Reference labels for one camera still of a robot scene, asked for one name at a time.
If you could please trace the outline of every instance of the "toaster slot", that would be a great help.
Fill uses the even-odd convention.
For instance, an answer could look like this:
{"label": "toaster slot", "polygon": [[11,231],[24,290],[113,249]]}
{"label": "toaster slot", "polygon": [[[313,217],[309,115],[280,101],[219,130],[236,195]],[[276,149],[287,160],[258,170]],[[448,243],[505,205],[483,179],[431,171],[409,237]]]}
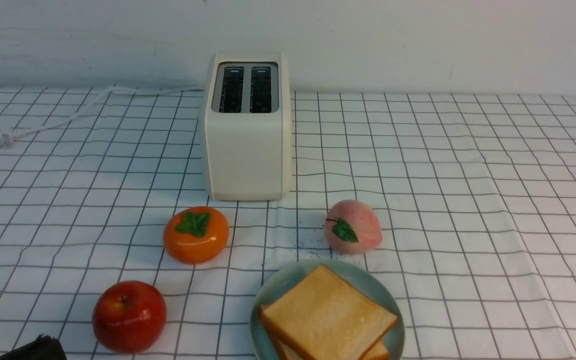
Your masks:
{"label": "toaster slot", "polygon": [[242,112],[243,86],[243,66],[226,66],[223,69],[223,81],[221,84],[220,113]]}
{"label": "toaster slot", "polygon": [[272,110],[272,73],[270,66],[252,66],[250,76],[250,112],[269,113]]}

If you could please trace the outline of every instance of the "toaster power cord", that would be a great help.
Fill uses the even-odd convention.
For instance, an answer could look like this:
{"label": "toaster power cord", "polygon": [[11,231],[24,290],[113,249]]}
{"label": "toaster power cord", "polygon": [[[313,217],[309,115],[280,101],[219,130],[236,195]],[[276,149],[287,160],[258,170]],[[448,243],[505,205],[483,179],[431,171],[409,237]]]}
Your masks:
{"label": "toaster power cord", "polygon": [[60,126],[67,125],[71,121],[74,121],[78,117],[82,116],[84,112],[86,112],[90,107],[97,104],[98,101],[110,93],[124,93],[124,94],[134,94],[134,95],[145,95],[145,96],[157,96],[157,95],[166,95],[166,94],[173,94],[176,92],[185,92],[185,91],[203,91],[202,88],[196,86],[188,86],[183,88],[173,88],[173,89],[162,89],[162,90],[146,90],[146,89],[136,89],[136,88],[124,88],[121,86],[110,86],[106,88],[104,91],[101,91],[97,96],[95,96],[89,103],[87,103],[84,107],[80,110],[68,116],[66,119],[62,121],[55,121],[53,123],[49,123],[47,125],[39,126],[39,127],[32,127],[30,129],[10,129],[10,128],[3,128],[0,129],[0,148],[12,148],[15,144],[15,140],[21,137],[28,136],[30,134],[43,132],[43,130],[48,129],[55,129],[59,128]]}

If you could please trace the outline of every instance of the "toast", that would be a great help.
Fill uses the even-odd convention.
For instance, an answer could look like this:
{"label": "toast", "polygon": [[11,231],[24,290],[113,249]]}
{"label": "toast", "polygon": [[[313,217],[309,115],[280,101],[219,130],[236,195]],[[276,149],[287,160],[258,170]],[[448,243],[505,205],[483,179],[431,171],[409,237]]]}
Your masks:
{"label": "toast", "polygon": [[[259,307],[259,313],[263,312],[268,307],[267,303],[263,303]],[[281,342],[279,339],[272,335],[268,335],[270,337],[270,342],[272,342],[272,346],[274,346],[274,350],[277,351],[277,355],[279,355],[279,359],[281,360],[304,360],[298,353],[296,353],[293,349],[288,347],[288,345]],[[361,360],[388,360],[390,357],[390,353],[388,353],[388,349],[384,345],[383,342],[379,341],[375,346],[373,346],[368,353],[361,358]]]}
{"label": "toast", "polygon": [[304,360],[363,360],[398,317],[320,264],[260,320]]}

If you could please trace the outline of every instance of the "apple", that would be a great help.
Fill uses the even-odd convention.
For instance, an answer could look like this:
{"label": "apple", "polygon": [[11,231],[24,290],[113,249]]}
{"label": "apple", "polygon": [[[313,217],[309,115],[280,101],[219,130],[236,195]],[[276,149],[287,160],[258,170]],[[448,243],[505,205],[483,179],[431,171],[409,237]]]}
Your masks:
{"label": "apple", "polygon": [[372,251],[382,243],[382,227],[374,210],[359,200],[341,200],[327,213],[324,237],[342,254]]}
{"label": "apple", "polygon": [[94,336],[99,344],[119,354],[148,350],[162,335],[166,302],[153,285],[121,281],[99,297],[92,314]]}

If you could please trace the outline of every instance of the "toaster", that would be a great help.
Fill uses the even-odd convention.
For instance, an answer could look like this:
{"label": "toaster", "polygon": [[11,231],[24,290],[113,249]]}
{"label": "toaster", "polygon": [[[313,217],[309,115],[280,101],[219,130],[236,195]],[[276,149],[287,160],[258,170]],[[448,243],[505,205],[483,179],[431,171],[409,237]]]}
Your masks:
{"label": "toaster", "polygon": [[290,191],[293,128],[285,55],[213,55],[198,121],[211,198],[270,201]]}

